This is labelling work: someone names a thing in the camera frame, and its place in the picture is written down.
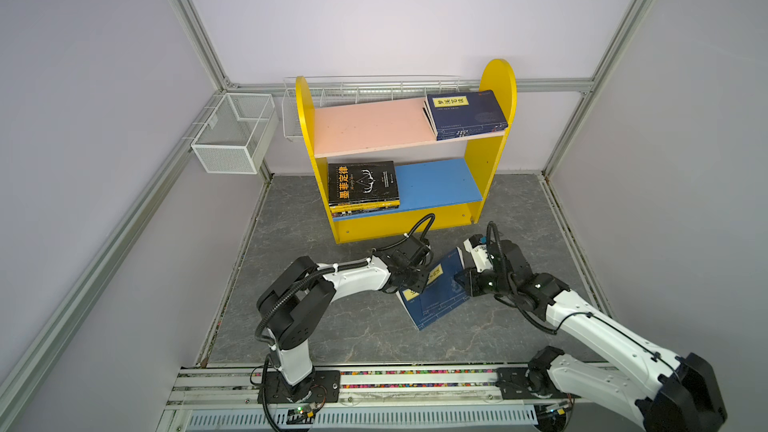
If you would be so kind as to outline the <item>black wolf eye book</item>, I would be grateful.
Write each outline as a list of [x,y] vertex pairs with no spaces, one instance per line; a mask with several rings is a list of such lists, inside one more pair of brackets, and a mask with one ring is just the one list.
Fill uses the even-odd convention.
[[375,208],[375,209],[361,209],[351,211],[338,211],[331,214],[334,220],[346,220],[356,217],[368,217],[387,214],[391,212],[398,212],[397,208]]

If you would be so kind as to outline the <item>black yellow title book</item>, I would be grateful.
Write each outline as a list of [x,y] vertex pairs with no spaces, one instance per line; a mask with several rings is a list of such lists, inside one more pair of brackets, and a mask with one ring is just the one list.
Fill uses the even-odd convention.
[[393,202],[400,199],[393,161],[331,163],[328,168],[331,207]]

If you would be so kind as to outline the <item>navy book large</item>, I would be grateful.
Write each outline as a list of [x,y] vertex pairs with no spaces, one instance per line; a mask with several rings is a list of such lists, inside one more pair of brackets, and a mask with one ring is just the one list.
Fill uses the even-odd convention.
[[428,94],[423,111],[437,141],[497,133],[508,127],[490,90]]

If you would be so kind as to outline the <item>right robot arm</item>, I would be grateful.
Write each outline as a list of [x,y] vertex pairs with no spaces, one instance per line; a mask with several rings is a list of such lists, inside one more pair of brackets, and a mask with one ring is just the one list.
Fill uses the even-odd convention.
[[456,281],[472,297],[491,295],[539,330],[566,333],[605,359],[609,369],[547,346],[524,372],[505,372],[500,388],[538,398],[571,394],[607,408],[646,431],[717,431],[728,414],[713,367],[632,332],[549,273],[535,273],[518,245],[475,234],[472,258]]

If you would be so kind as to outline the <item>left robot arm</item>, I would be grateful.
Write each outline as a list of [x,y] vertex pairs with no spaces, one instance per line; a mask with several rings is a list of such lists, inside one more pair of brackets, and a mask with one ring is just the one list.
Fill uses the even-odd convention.
[[322,381],[315,377],[309,338],[329,306],[362,292],[421,292],[434,254],[424,233],[406,234],[368,256],[349,262],[295,259],[257,301],[255,338],[268,347],[269,365],[279,376],[278,393],[289,402],[308,398]]

